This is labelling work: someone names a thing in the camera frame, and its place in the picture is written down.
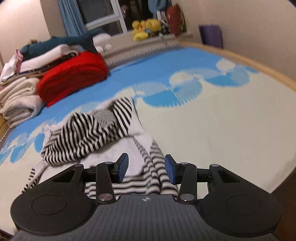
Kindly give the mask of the wooden bed frame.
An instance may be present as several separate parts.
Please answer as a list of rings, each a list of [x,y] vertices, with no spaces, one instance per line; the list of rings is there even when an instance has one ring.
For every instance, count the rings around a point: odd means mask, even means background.
[[[287,77],[286,75],[274,70],[273,68],[266,66],[260,62],[257,62],[255,60],[249,59],[247,57],[244,57],[240,54],[233,53],[228,50],[220,49],[220,48],[215,48],[199,43],[195,43],[192,41],[181,41],[181,45],[186,46],[186,47],[192,47],[192,48],[197,48],[203,51],[206,51],[208,53],[212,53],[215,55],[219,55],[223,58],[227,58],[228,60],[231,60],[235,63],[239,63],[242,65],[249,66],[259,72],[262,72],[271,78],[277,80],[281,84],[285,85],[286,87],[290,88],[291,90],[295,91],[295,81]]]

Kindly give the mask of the cream folded blanket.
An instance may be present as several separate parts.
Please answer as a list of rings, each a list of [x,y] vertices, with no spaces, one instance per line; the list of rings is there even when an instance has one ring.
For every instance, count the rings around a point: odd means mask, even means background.
[[[1,90],[1,115],[9,128],[32,119],[45,106],[38,94],[39,81],[36,77],[21,77]]]

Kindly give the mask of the blue white patterned bedspread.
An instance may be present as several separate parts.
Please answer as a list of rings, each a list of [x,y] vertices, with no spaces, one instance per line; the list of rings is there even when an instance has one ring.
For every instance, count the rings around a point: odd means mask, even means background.
[[[106,80],[44,108],[6,135],[1,150],[1,229],[15,233],[10,206],[39,162],[44,125],[132,97],[165,154],[206,168],[218,163],[273,192],[295,168],[295,83],[256,64],[197,48],[116,61]]]

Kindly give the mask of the blue curtain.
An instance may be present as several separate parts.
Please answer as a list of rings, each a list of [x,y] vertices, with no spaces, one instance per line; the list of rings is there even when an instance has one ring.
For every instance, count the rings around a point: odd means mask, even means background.
[[[86,33],[77,1],[58,0],[58,7],[67,36],[77,37]]]

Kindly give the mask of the purple box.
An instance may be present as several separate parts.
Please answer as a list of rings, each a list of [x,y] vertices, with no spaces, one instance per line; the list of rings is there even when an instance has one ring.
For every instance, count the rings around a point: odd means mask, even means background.
[[[199,25],[202,44],[223,49],[223,37],[218,25]]]

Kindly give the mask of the dark red plush toy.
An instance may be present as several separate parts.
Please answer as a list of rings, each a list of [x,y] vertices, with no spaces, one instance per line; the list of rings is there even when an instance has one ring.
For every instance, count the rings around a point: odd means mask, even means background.
[[[178,4],[170,6],[166,10],[166,20],[169,25],[169,32],[175,36],[180,35],[185,27],[183,12]]]

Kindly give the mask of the window with white frame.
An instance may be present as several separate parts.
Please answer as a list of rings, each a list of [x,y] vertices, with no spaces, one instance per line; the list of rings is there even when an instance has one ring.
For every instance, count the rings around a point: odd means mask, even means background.
[[[133,21],[157,17],[157,11],[165,11],[171,1],[76,1],[87,32],[103,30],[110,35],[132,31]]]

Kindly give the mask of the red folded blanket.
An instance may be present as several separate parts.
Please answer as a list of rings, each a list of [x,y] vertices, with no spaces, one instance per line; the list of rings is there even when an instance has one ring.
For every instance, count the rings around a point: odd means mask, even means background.
[[[47,71],[38,83],[38,94],[46,107],[105,80],[109,70],[99,53],[83,52]]]

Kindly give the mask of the black white striped garment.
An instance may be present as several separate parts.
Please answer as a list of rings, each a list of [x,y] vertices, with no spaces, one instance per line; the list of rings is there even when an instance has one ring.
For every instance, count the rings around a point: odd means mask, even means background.
[[[91,168],[114,162],[126,153],[129,163],[125,177],[113,185],[116,197],[178,194],[166,173],[164,155],[143,129],[131,97],[103,102],[87,113],[74,112],[44,129],[41,161],[32,167],[25,191],[74,164]]]

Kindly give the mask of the white plush toy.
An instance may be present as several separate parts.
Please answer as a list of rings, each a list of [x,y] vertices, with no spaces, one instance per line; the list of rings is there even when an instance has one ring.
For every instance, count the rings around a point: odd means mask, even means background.
[[[108,52],[112,49],[112,37],[107,33],[101,33],[93,37],[93,44],[100,54]]]

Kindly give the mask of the dark teal shark plush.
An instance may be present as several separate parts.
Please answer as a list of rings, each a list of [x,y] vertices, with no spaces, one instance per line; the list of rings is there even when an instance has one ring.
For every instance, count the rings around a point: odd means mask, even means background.
[[[27,61],[37,56],[43,55],[58,45],[68,46],[81,46],[82,49],[89,52],[96,52],[93,44],[93,37],[102,34],[102,29],[91,30],[79,36],[67,36],[67,37],[56,37],[53,36],[51,39],[44,42],[37,42],[34,44],[27,44],[20,49],[20,53],[23,55],[23,60]]]

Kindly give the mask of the white folded clothes stack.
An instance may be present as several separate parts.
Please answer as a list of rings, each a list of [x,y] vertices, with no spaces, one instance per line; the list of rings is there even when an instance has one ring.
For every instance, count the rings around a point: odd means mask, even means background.
[[[23,76],[39,76],[50,67],[56,65],[60,60],[63,61],[66,56],[78,53],[79,50],[76,46],[62,44],[38,57],[21,62],[18,71],[14,69],[16,65],[12,65],[9,62],[4,66],[1,73],[1,86],[4,86]]]

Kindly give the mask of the yellow plush toy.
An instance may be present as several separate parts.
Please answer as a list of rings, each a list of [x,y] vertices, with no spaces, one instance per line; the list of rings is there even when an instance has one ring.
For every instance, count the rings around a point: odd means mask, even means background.
[[[162,31],[161,22],[157,19],[133,21],[132,28],[133,40],[136,42],[146,40]]]

